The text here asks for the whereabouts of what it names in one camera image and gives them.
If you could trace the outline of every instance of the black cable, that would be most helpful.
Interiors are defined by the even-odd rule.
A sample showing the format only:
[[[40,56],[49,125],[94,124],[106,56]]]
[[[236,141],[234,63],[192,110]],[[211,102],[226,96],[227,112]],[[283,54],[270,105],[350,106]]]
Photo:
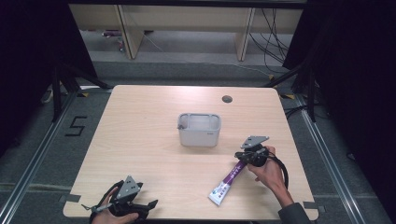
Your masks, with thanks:
[[[282,43],[282,41],[280,41],[279,38],[277,38],[277,30],[276,30],[276,8],[273,8],[273,18],[274,18],[274,21],[273,21],[273,35],[274,35],[274,38],[275,38],[275,40],[276,40],[276,43],[277,43],[277,46],[278,46],[278,49],[279,49],[280,54],[283,55],[283,57],[285,58],[285,57],[286,57],[286,54],[285,54],[285,52],[283,52],[282,47],[281,47],[280,45],[283,45],[284,47],[286,47],[286,45],[284,45],[284,44]]]
[[[293,115],[295,112],[303,110],[303,109],[305,109],[307,107],[308,107],[308,105],[300,105],[300,106],[297,106],[297,107],[294,107],[294,108],[284,109],[284,110],[289,110],[288,112],[285,112],[286,119],[289,119],[291,117],[291,115]]]
[[[288,174],[288,170],[286,169],[285,164],[283,164],[283,162],[280,159],[278,159],[275,155],[273,157],[268,157],[268,158],[275,161],[279,165],[280,169],[282,169],[283,178],[285,179],[285,187],[286,187],[286,189],[288,189],[289,188],[289,174]]]
[[[265,15],[265,12],[264,12],[263,9],[262,9],[262,15],[264,16],[264,18],[265,18],[265,20],[266,20],[266,22],[267,22],[267,24],[268,24],[268,27],[270,28],[270,35],[269,35],[269,37],[268,37],[268,41],[267,41],[267,44],[266,44],[266,46],[265,46],[265,49],[268,50],[268,45],[269,45],[269,43],[271,42],[271,36],[274,35],[273,27],[274,27],[274,24],[275,24],[275,20],[273,20],[273,25],[271,26],[271,24],[270,24],[270,22],[268,21],[267,16]],[[264,64],[265,64],[265,67],[266,67],[268,70],[270,70],[271,72],[274,72],[274,73],[283,73],[283,72],[274,71],[274,70],[272,70],[271,68],[269,68],[268,65],[267,65],[267,61],[266,61],[266,57],[265,57],[265,56],[266,56],[266,54],[264,54]]]
[[[268,39],[265,38],[265,36],[263,36],[262,33],[260,33],[260,35],[261,35],[262,38],[265,40],[265,42],[268,42]],[[274,47],[279,48],[279,45],[278,45],[278,44],[274,44],[273,42],[270,42],[270,44],[271,44],[272,46],[274,46]]]
[[[100,207],[100,206],[102,205],[103,201],[105,200],[105,198],[107,197],[107,195],[111,192],[111,190],[113,190],[115,187],[120,187],[120,186],[122,186],[123,182],[124,182],[124,181],[121,180],[120,182],[115,183],[115,184],[103,195],[103,198],[100,200],[100,202],[99,202],[95,207],[96,207],[96,208]],[[93,219],[96,217],[96,215],[97,215],[97,213],[95,213],[95,212],[92,212],[92,213],[91,213],[91,215],[90,215],[90,220],[89,220],[89,223],[90,223],[90,224],[93,222]]]
[[[273,30],[273,28],[271,27],[270,22],[268,21],[267,16],[265,15],[265,12],[264,12],[263,8],[262,8],[262,15],[264,16],[265,20],[267,21],[267,24],[268,24],[268,27],[270,27],[271,33],[274,34],[274,30]],[[273,17],[274,17],[273,23],[276,24],[276,22],[275,22],[276,9],[275,9],[275,8],[273,8]],[[282,41],[280,41],[280,40],[277,38],[277,33],[276,33],[276,32],[275,32],[275,39],[279,42],[279,44],[283,45],[283,47],[285,47],[286,49],[289,49],[288,46],[286,46],[285,44],[283,44]]]
[[[252,34],[249,34],[253,42],[256,44],[256,46],[262,50],[264,53],[269,54],[271,57],[273,57],[275,60],[279,61],[280,63],[283,63],[283,60],[279,57],[277,57],[273,52],[269,51],[265,47],[263,47],[254,37]]]

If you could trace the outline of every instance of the black sleeve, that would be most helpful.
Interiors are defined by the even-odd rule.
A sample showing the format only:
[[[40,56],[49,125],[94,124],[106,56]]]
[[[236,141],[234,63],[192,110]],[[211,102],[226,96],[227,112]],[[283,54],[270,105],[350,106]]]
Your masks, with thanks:
[[[286,206],[278,213],[283,224],[311,224],[305,210],[299,203]]]

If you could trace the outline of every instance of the human hand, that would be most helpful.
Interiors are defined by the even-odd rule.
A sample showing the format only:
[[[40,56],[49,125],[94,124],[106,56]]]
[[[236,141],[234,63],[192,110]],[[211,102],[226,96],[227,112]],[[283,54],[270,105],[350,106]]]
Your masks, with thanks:
[[[275,156],[276,149],[274,147],[266,146],[266,148],[270,151],[270,155],[273,154]],[[247,168],[249,169],[249,171],[257,176],[255,179],[256,181],[261,181],[275,194],[282,207],[293,203],[293,199],[291,198],[290,193],[286,189],[283,180],[282,170],[275,161],[267,159],[264,166],[262,167],[248,164]]]
[[[113,195],[116,190],[117,187],[108,193],[101,206],[108,204],[110,201],[110,196]],[[105,209],[96,215],[92,221],[92,224],[129,224],[134,223],[138,217],[139,215],[137,213],[131,213],[123,217],[115,217],[110,211],[108,211],[108,209]]]

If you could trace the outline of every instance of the metal rod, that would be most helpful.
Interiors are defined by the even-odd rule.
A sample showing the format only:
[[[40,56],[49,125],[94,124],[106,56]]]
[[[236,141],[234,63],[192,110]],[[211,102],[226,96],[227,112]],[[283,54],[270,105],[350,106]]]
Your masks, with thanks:
[[[58,132],[64,120],[64,115],[66,114],[67,109],[73,103],[74,99],[76,99],[76,97],[76,92],[71,92],[68,94],[64,101],[64,110],[60,113],[59,118],[57,118],[49,126],[49,130],[47,131],[44,139],[40,143],[40,146],[35,152],[35,155],[30,160],[29,165],[26,167],[14,190],[12,190],[11,195],[7,199],[7,202],[3,205],[0,213],[0,220],[2,224],[8,224],[13,218],[23,199],[23,196],[26,193],[26,190],[29,188],[30,183],[35,177],[35,174],[37,173],[42,161],[44,160],[50,148],[50,144],[52,143],[56,133]]]
[[[297,105],[304,105],[304,99],[301,95],[296,95],[296,99]],[[351,191],[349,190],[349,187],[347,186],[346,181],[341,175],[337,164],[332,158],[332,153],[327,148],[327,145],[320,134],[317,124],[315,122],[312,122],[306,111],[303,110],[302,113],[305,124],[308,127],[309,132],[311,132],[312,137],[314,138],[315,144],[318,148],[318,152],[323,159],[323,162],[327,168],[327,171],[329,172],[332,182],[334,183],[338,195],[340,196],[340,199],[344,204],[344,207],[347,214],[349,215],[351,222],[357,224],[366,223],[358,206],[358,203],[356,202]]]

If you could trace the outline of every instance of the cable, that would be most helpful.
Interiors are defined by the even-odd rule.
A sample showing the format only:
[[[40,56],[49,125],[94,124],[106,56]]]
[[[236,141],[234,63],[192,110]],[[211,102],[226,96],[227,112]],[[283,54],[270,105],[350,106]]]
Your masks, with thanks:
[[[282,41],[280,41],[277,38],[277,32],[276,32],[276,8],[273,8],[273,24],[275,25],[275,31],[274,31],[274,25],[271,27],[270,22],[268,21],[263,8],[262,8],[262,15],[264,16],[265,20],[267,21],[268,27],[270,28],[271,33],[274,35],[274,38],[276,39],[276,42],[278,44],[280,44],[280,45],[283,45],[284,48],[289,49],[288,46],[283,44]]]
[[[121,187],[123,183],[124,183],[123,180],[121,180],[118,183],[115,183],[110,189],[108,189],[108,191],[103,195],[103,197],[100,200],[100,202],[94,207],[100,207],[102,205],[102,203],[105,201],[105,198],[107,197],[107,195],[111,192],[111,190],[113,190],[115,187],[117,187],[117,188]],[[82,204],[81,206],[83,206],[85,208],[85,210],[87,210],[87,211],[92,209],[91,207],[88,207],[88,206],[86,206],[84,204]],[[95,212],[91,213],[90,220],[89,220],[90,224],[93,222],[93,219],[96,217],[96,215],[97,215],[97,213],[95,213]]]
[[[279,57],[277,57],[273,52],[269,51],[265,47],[263,47],[254,37],[252,34],[249,34],[253,42],[256,44],[256,46],[263,51],[266,54],[269,54],[271,57],[273,57],[275,60],[279,61],[280,63],[283,63],[283,60]]]
[[[288,189],[289,188],[289,174],[288,174],[288,169],[286,169],[285,164],[283,164],[283,162],[280,159],[278,159],[275,155],[273,157],[268,157],[268,159],[275,161],[279,165],[280,169],[283,172],[283,178],[285,180],[285,187],[286,187],[286,189]]]
[[[306,109],[308,107],[308,105],[300,105],[294,108],[286,108],[284,110],[289,110],[288,112],[285,113],[286,115],[286,119],[289,119],[291,117],[291,115],[293,115],[295,112]]]
[[[265,38],[265,37],[262,35],[262,33],[260,33],[260,35],[262,36],[262,38],[263,38],[266,42],[268,42],[268,39]],[[272,43],[272,42],[270,42],[270,44],[271,44],[272,46],[275,46],[275,47],[277,47],[277,48],[281,48],[281,49],[283,49],[283,50],[289,50],[289,48],[287,48],[287,47],[280,47],[278,44],[274,44],[274,43]]]
[[[281,48],[281,46],[280,46],[281,41],[277,38],[277,31],[276,31],[276,8],[273,8],[273,34],[274,34],[274,38],[275,38],[275,40],[276,40],[276,43],[277,43],[277,46],[278,46],[278,49],[279,49],[279,53],[280,53],[280,55],[282,55],[283,60],[285,60],[285,57],[286,57],[285,52],[283,52],[283,50],[282,50],[282,48]]]
[[[266,22],[268,24],[268,27],[270,29],[270,35],[269,35],[268,39],[264,38],[265,40],[267,40],[267,44],[265,45],[265,50],[268,51],[268,45],[269,45],[269,43],[271,43],[271,37],[274,36],[274,39],[276,40],[276,43],[277,43],[277,46],[278,46],[278,49],[281,52],[281,49],[279,48],[280,45],[279,45],[279,42],[278,42],[278,38],[277,38],[276,34],[274,33],[274,27],[276,27],[276,21],[275,21],[275,19],[276,19],[276,11],[273,10],[273,24],[272,25],[268,21],[267,16],[265,15],[265,12],[264,12],[263,8],[262,8],[262,15],[264,16],[264,18],[265,18],[265,20],[266,20]],[[272,69],[270,69],[268,67],[267,61],[266,61],[266,54],[264,54],[264,64],[265,64],[265,67],[267,67],[267,69],[269,69],[270,71],[272,71],[274,73],[280,73],[280,72],[274,71],[274,70],[272,70]]]
[[[161,52],[165,53],[165,51],[164,51],[162,48],[158,47],[158,45],[156,45],[156,44],[154,43],[154,41],[152,41],[148,36],[146,36],[146,34],[145,34],[143,31],[141,31],[141,32],[142,32],[143,36],[144,36],[149,42],[151,42],[152,45],[154,45],[155,48],[157,48],[157,49],[159,49]]]

